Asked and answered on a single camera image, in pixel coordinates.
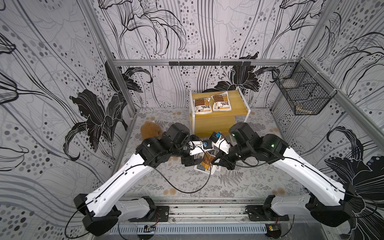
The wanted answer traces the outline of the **brown coffee bag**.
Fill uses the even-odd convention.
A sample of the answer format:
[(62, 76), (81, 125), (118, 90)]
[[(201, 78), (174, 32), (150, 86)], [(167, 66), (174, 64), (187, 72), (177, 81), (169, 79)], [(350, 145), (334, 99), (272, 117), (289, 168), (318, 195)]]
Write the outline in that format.
[(200, 164), (204, 165), (205, 168), (208, 166), (213, 166), (212, 161), (215, 159), (214, 155), (211, 155), (210, 153), (206, 152), (203, 155), (202, 162)]
[(214, 112), (227, 112), (232, 110), (228, 92), (213, 95), (212, 99), (214, 101), (212, 107)]
[(194, 113), (196, 115), (206, 115), (206, 114), (211, 114), (212, 107), (210, 104), (211, 98), (199, 98), (199, 99), (194, 99)]

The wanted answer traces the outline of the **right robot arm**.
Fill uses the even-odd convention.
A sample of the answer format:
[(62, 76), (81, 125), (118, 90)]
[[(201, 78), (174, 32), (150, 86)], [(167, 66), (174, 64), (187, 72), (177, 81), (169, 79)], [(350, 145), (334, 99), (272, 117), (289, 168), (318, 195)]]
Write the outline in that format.
[(259, 217), (273, 221), (287, 215), (312, 216), (329, 227), (337, 227), (353, 217), (352, 185), (333, 181), (276, 135), (260, 137), (247, 123), (236, 123), (229, 134), (236, 142), (234, 146), (221, 133), (210, 137), (219, 150), (214, 165), (233, 170), (238, 161), (254, 157), (289, 174), (309, 191), (297, 197), (269, 195), (257, 214)]

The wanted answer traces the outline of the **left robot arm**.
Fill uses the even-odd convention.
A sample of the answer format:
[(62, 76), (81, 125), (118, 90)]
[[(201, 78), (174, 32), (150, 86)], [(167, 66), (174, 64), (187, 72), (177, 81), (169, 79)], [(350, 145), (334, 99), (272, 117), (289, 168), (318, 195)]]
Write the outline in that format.
[(139, 180), (144, 178), (170, 157), (192, 161), (203, 151), (203, 142), (190, 135), (189, 129), (175, 123), (160, 138), (142, 141), (131, 158), (109, 180), (89, 194), (79, 194), (74, 203), (84, 215), (85, 230), (94, 236), (108, 232), (120, 221), (158, 221), (154, 201), (144, 196), (122, 202), (121, 197)]

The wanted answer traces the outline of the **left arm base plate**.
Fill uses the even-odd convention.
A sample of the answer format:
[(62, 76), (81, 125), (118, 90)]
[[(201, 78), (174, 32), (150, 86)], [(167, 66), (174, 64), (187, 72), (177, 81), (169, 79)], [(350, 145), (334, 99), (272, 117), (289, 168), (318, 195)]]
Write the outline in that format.
[(150, 211), (143, 218), (132, 218), (129, 219), (129, 222), (165, 223), (169, 220), (169, 213), (169, 206), (157, 206), (155, 210)]

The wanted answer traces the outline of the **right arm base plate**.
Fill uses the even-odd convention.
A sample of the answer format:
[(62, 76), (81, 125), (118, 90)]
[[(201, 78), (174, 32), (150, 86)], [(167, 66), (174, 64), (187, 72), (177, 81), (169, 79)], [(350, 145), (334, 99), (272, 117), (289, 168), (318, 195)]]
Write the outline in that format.
[(260, 221), (289, 221), (290, 218), (288, 215), (278, 216), (270, 210), (264, 210), (261, 205), (248, 205), (246, 206), (245, 212), (248, 215), (248, 218), (251, 222), (260, 222)]

